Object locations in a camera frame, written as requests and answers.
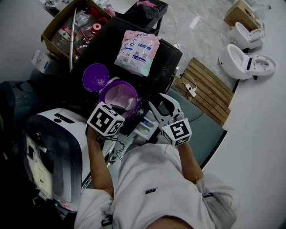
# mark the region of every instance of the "purple lid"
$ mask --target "purple lid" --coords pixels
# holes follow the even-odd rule
[[[88,91],[97,92],[105,87],[109,80],[109,73],[106,66],[92,64],[84,71],[82,83]]]

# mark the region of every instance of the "black table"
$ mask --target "black table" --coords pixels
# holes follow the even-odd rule
[[[98,104],[98,93],[89,92],[82,84],[82,75],[88,66],[103,64],[107,67],[110,78],[118,76],[121,80],[133,85],[139,95],[138,112],[127,119],[120,130],[122,134],[128,136],[148,112],[148,101],[156,104],[157,93],[165,93],[167,87],[170,86],[182,53],[168,42],[160,40],[149,76],[132,74],[114,65],[126,30],[146,32],[123,19],[111,18],[75,64],[67,81],[67,90],[84,106],[85,116],[89,116]]]

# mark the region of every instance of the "wooden slatted mat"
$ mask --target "wooden slatted mat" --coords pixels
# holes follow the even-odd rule
[[[184,83],[190,84],[194,88],[192,77],[197,84],[197,95],[193,98],[188,94],[188,100],[222,126],[230,113],[228,106],[233,97],[232,91],[196,58],[191,59],[185,73],[181,79],[176,77],[174,86],[182,96],[187,97],[187,89]]]

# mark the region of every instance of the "white box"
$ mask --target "white box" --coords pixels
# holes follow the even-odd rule
[[[188,119],[185,118],[162,127],[162,134],[172,146],[178,146],[190,140],[192,131]]]
[[[125,118],[108,107],[104,102],[100,102],[90,115],[87,124],[103,136],[112,136],[124,121]]]

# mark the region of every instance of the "plastic bag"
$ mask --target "plastic bag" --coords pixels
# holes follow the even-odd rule
[[[114,64],[133,74],[148,76],[159,45],[154,34],[127,30]]]

